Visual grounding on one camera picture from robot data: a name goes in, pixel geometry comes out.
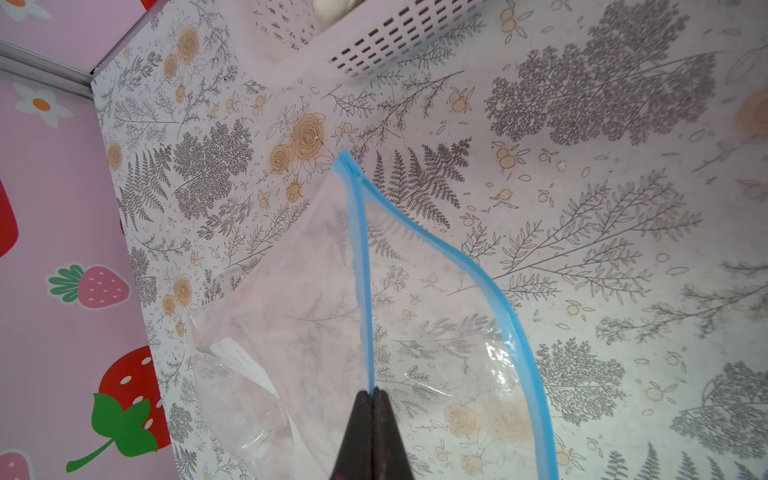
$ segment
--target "fern illustration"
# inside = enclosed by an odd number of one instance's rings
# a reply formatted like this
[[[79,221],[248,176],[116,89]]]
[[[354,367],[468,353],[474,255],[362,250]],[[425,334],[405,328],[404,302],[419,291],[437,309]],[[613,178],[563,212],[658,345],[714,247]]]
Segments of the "fern illustration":
[[[710,467],[711,480],[726,480],[725,474],[720,466],[711,457],[707,457]],[[738,476],[734,480],[759,480],[757,475],[753,474],[747,467],[734,462],[739,471]],[[616,478],[629,478],[627,476],[627,466],[624,457],[617,451],[611,452],[606,472],[601,480],[615,480]],[[641,467],[634,480],[662,480],[666,478],[672,478],[673,472],[663,472],[659,466],[658,456],[654,446],[648,442],[648,455],[645,459],[645,463]],[[694,464],[693,459],[686,453],[682,452],[682,459],[680,460],[680,466],[677,469],[677,475],[675,480],[700,480],[699,470]],[[763,480],[768,478],[768,472],[764,472],[761,477]]]
[[[608,457],[608,467],[600,480],[618,480],[627,477],[627,461],[621,453],[615,450]]]
[[[188,220],[207,215],[215,201],[230,194],[231,177],[244,173],[252,157],[250,132],[239,119],[231,132],[217,122],[202,143],[185,133],[174,155],[174,170],[184,179],[174,191],[181,213]]]
[[[471,138],[466,138],[450,148],[446,144],[439,144],[436,150],[422,145],[423,166],[415,151],[409,148],[408,170],[400,152],[395,151],[395,161],[386,190],[383,190],[383,161],[380,155],[377,156],[376,169],[381,172],[376,179],[381,187],[379,189],[403,213],[450,227],[448,218],[433,200],[446,200],[453,207],[460,208],[458,196],[448,181],[464,181],[458,169],[469,165],[466,157],[469,154],[470,141]]]
[[[675,480],[699,480],[699,472],[686,452],[683,452],[683,460],[677,470]]]
[[[699,338],[717,331],[732,316],[747,312],[754,321],[768,316],[768,264],[723,263],[723,268],[742,280],[757,279],[751,285],[736,285],[725,290],[703,292],[694,285],[686,285],[682,291],[684,301],[696,303],[693,309],[673,307],[668,303],[655,303],[647,311],[654,318],[642,318],[639,322],[631,318],[616,319],[605,317],[596,327],[599,339],[610,345],[614,342],[637,340],[638,343],[661,338],[670,332],[670,326],[687,320],[697,320]]]
[[[659,456],[656,453],[654,446],[648,442],[648,455],[645,458],[645,463],[640,468],[640,472],[637,473],[635,480],[660,480],[660,472]]]
[[[170,145],[161,147],[160,150],[153,149],[141,155],[139,161],[138,155],[135,162],[128,162],[128,175],[124,185],[118,187],[120,198],[118,204],[123,217],[130,220],[134,229],[136,226],[136,217],[147,222],[154,222],[145,208],[152,208],[165,212],[161,203],[161,198],[168,199],[163,185],[170,187],[170,181],[166,174],[170,171]]]
[[[755,372],[743,362],[727,363],[701,393],[701,405],[685,409],[671,428],[697,438],[713,452],[741,458],[764,458],[768,445],[768,372]]]
[[[589,342],[578,344],[574,337],[541,344],[536,356],[549,402],[566,422],[580,425],[613,416],[616,400],[626,396],[619,389],[624,367],[615,359],[600,360]]]
[[[191,452],[174,444],[174,458],[181,480],[194,480],[195,473],[197,473],[197,452]]]
[[[535,270],[550,282],[536,292],[541,295],[531,295],[536,300],[554,293],[556,279],[560,279],[576,290],[588,288],[592,296],[605,300],[637,302],[648,292],[645,284],[650,282],[651,273],[632,267],[642,253],[631,248],[627,237],[651,235],[656,241],[662,237],[677,241],[702,221],[700,214],[684,210],[683,195],[666,178],[664,170],[653,170],[637,183],[615,188],[607,182],[587,185],[578,199],[568,202],[552,227],[545,229],[541,221],[526,222],[519,234],[509,237],[509,246],[502,247],[507,259],[501,264],[506,272],[494,280],[517,276],[519,283],[530,280],[529,273]],[[549,266],[580,252],[584,256],[577,263]],[[515,287],[510,281],[507,288]]]
[[[485,100],[491,129],[513,141],[546,126],[560,145],[601,135],[628,135],[636,145],[695,121],[714,95],[714,54],[667,59],[689,19],[669,0],[612,2],[585,47],[533,50],[518,65],[519,81],[493,81]]]

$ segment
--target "orange flower center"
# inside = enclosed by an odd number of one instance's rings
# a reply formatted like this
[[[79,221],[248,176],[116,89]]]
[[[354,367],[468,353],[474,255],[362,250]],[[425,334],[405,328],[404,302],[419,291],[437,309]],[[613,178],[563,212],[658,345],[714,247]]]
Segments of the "orange flower center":
[[[35,108],[37,108],[40,111],[51,110],[51,105],[47,101],[43,100],[42,98],[36,98],[35,100],[32,101],[32,104],[35,106]]]

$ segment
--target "plastic zip bag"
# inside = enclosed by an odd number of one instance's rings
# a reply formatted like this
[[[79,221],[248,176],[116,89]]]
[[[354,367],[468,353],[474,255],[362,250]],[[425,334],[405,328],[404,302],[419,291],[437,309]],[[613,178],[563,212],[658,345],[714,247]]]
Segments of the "plastic zip bag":
[[[512,307],[347,150],[240,288],[192,322],[204,420],[259,480],[328,478],[355,395],[374,386],[389,393],[415,472],[558,478]]]

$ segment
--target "leaf branch illustration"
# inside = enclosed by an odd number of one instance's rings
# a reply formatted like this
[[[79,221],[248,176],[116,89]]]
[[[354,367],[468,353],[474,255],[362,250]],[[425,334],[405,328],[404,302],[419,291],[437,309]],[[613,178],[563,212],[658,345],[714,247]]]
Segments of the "leaf branch illustration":
[[[621,303],[628,297],[636,302],[649,291],[644,284],[650,282],[651,273],[631,267],[642,253],[632,250],[632,242],[624,235],[635,232],[641,237],[650,234],[656,241],[663,236],[677,241],[702,221],[701,215],[683,210],[683,195],[671,182],[665,182],[666,178],[664,170],[653,170],[639,182],[618,185],[615,190],[607,182],[589,184],[578,200],[568,202],[553,227],[545,230],[541,221],[526,222],[518,235],[509,238],[509,247],[502,247],[508,257],[501,262],[506,272],[495,280],[539,270],[576,289],[589,286],[592,296],[601,294],[606,300],[616,298]],[[587,248],[579,263],[545,266]],[[518,277],[518,285],[523,278]]]
[[[326,96],[331,97],[336,102],[333,105],[333,113],[338,111],[339,115],[368,118],[368,115],[376,109],[376,106],[372,103],[376,101],[376,94],[367,90],[363,90],[358,94],[342,95],[341,97],[331,92]]]
[[[161,117],[157,111],[158,108],[164,112],[165,117]],[[127,96],[115,102],[114,105],[113,127],[115,129],[125,127],[126,145],[129,151],[136,151],[142,139],[164,141],[168,125],[178,123],[174,118],[174,106],[160,91],[154,102],[148,99],[139,102],[136,98]]]
[[[184,255],[192,250],[192,243],[187,238],[179,243],[177,243],[175,238],[166,240],[165,237],[158,242],[154,233],[146,242],[142,242],[138,237],[135,238],[138,243],[144,245],[150,256],[155,260],[159,260],[162,257],[167,262],[170,261],[171,255]]]
[[[274,245],[274,243],[277,242],[289,228],[291,228],[301,214],[304,213],[309,204],[310,202],[308,200],[304,200],[301,204],[292,207],[287,205],[281,206],[277,212],[272,215],[272,219],[267,227],[259,225],[248,236],[248,240],[246,241],[248,244],[246,250],[247,255],[237,261],[230,260],[227,268],[237,265],[243,270],[243,273],[250,273],[250,271],[261,261],[264,252],[272,248],[272,245]]]
[[[197,231],[197,234],[205,240],[211,240],[216,235],[216,230],[228,237],[234,231],[236,225],[242,225],[250,216],[253,209],[252,195],[240,202],[237,198],[227,198],[227,201],[219,206],[218,215],[209,215],[205,225]]]
[[[557,282],[549,276],[541,276],[537,273],[524,276],[520,273],[516,277],[511,276],[508,284],[501,287],[501,291],[511,305],[520,307],[521,300],[546,300],[554,297],[556,293],[560,293],[556,286]]]
[[[653,313],[653,319],[642,318],[639,323],[631,318],[603,318],[596,327],[599,339],[607,344],[626,342],[631,339],[638,343],[649,339],[659,338],[670,332],[670,325],[680,324],[689,319],[697,319],[699,338],[704,338],[715,332],[729,320],[729,315],[747,312],[747,316],[757,321],[768,316],[768,265],[749,265],[739,263],[731,265],[723,263],[723,268],[737,277],[747,279],[763,279],[757,284],[736,285],[725,290],[714,290],[709,293],[701,291],[693,285],[686,285],[682,290],[683,301],[696,303],[693,309],[673,307],[668,303],[655,303],[645,311]]]
[[[185,352],[181,353],[181,357],[173,354],[173,360],[165,361],[165,368],[160,367],[160,372],[157,375],[157,384],[165,389],[167,392],[171,386],[179,384],[179,370],[184,364]]]
[[[482,16],[475,14],[462,23],[437,37],[434,42],[414,55],[398,62],[400,68],[411,65],[416,68],[428,68],[433,65],[445,65],[445,61],[454,57],[453,47],[458,47],[464,40],[480,33],[485,24]]]
[[[213,57],[210,60],[210,66],[213,68],[219,65],[225,64],[230,61],[232,54],[230,53],[229,39],[230,31],[225,25],[224,28],[218,26],[218,22],[224,22],[224,17],[219,12],[209,12],[200,3],[204,2],[190,2],[197,7],[197,13],[200,16],[200,23],[205,24],[210,29],[210,34],[203,36],[203,51],[206,53],[214,52]]]
[[[197,108],[201,105],[209,107],[210,96],[219,95],[221,93],[221,84],[227,79],[228,77],[224,74],[224,70],[222,69],[214,75],[214,78],[210,83],[206,84],[206,79],[203,78],[200,80],[200,85],[197,87],[196,91],[194,89],[189,90],[187,93],[187,104],[184,106],[184,117],[181,119],[181,122],[179,122],[179,131],[176,135],[177,139],[181,134],[181,127],[191,121],[200,120],[200,115],[196,112]]]
[[[479,265],[480,257],[496,254],[496,247],[501,241],[502,238],[496,232],[488,238],[488,228],[478,223],[477,228],[472,227],[472,232],[467,233],[467,240],[462,242],[462,252]]]
[[[670,426],[713,452],[764,458],[768,445],[768,372],[727,363],[701,393],[701,405],[682,410]]]
[[[403,379],[398,379],[398,376],[389,366],[389,346],[384,343],[387,336],[386,329],[378,323],[374,323],[374,375],[376,381],[392,385],[391,388],[387,389],[387,392],[395,414],[405,413],[408,418],[412,419],[415,415],[426,413],[427,409],[424,408],[423,404],[431,402],[438,394],[429,387],[429,375],[420,372],[416,365],[409,367],[404,372],[403,377],[400,377]]]
[[[373,88],[373,85],[376,84],[376,88],[394,87],[400,80],[402,80],[400,70],[390,70],[371,77],[370,86]]]
[[[399,293],[402,289],[406,288],[408,283],[408,272],[401,266],[390,265],[386,275],[379,280],[379,285],[375,283],[372,286],[371,300],[373,308],[377,309],[383,305],[393,303],[392,297],[387,295],[386,291],[394,291]]]
[[[408,80],[402,83],[402,97],[394,96],[387,98],[379,103],[376,108],[384,111],[386,116],[374,124],[363,129],[357,137],[361,142],[355,145],[352,150],[352,156],[358,161],[362,161],[368,152],[369,142],[375,141],[378,146],[382,146],[386,141],[392,129],[403,131],[406,129],[406,115],[418,104],[419,99],[426,93],[426,100],[422,104],[424,116],[429,116],[429,109],[434,104],[435,96],[442,91],[448,81],[454,76],[464,71],[457,71],[448,74],[445,77],[432,80],[432,74],[424,73],[419,77],[416,73],[412,74]]]
[[[613,416],[616,400],[626,396],[619,388],[624,367],[615,359],[600,360],[589,342],[579,344],[574,337],[541,344],[536,356],[547,398],[566,422],[579,425]]]
[[[465,317],[459,324],[451,322],[448,318],[435,322],[425,320],[416,329],[416,338],[393,341],[399,344],[397,353],[414,359],[434,359],[438,353],[465,359],[473,346],[469,338],[483,333],[490,335],[491,328],[488,317],[476,313]]]
[[[584,48],[533,50],[518,66],[519,81],[493,81],[485,100],[492,130],[519,141],[546,126],[560,145],[625,134],[640,144],[695,121],[714,95],[716,52],[667,61],[688,20],[669,0],[609,4]]]

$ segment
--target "red strawberry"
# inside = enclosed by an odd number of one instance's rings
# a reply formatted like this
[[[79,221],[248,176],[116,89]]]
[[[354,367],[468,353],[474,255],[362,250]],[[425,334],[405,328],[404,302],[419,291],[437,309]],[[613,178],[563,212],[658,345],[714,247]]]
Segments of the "red strawberry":
[[[11,202],[0,182],[0,257],[5,255],[18,240],[18,225]]]
[[[123,355],[113,363],[101,377],[98,392],[117,400],[123,409],[149,399],[150,415],[144,427],[157,439],[159,449],[170,445],[168,425],[165,423],[165,411],[160,398],[160,388],[157,387],[157,377],[154,375],[149,345]]]
[[[170,434],[157,387],[149,346],[143,346],[113,363],[94,394],[91,425],[109,438],[90,455],[67,464],[74,472],[102,453],[113,442],[120,453],[135,457],[170,445]]]
[[[27,454],[21,450],[0,453],[0,480],[35,480]]]
[[[80,300],[85,308],[104,308],[124,302],[131,289],[115,272],[103,266],[92,266],[83,272],[79,265],[58,269],[61,276],[51,276],[51,295],[61,296],[64,303]]]

